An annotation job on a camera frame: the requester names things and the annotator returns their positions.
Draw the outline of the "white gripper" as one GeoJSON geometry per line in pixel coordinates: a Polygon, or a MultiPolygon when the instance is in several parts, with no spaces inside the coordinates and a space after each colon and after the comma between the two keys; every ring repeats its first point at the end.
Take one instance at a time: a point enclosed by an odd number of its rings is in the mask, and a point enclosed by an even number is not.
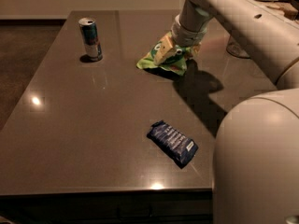
{"type": "Polygon", "coordinates": [[[198,45],[206,34],[207,19],[199,18],[186,19],[177,15],[171,27],[171,35],[166,34],[160,43],[155,56],[154,64],[161,65],[168,63],[176,55],[176,44],[181,47],[192,47],[198,45]]]}

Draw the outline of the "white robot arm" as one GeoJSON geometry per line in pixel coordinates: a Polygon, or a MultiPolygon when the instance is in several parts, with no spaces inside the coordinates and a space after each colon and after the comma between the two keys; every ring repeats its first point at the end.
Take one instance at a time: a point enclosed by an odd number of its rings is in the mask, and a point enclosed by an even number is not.
{"type": "Polygon", "coordinates": [[[173,43],[198,44],[210,18],[249,56],[223,78],[246,95],[217,131],[214,223],[298,224],[299,28],[254,0],[185,0],[173,43]]]}

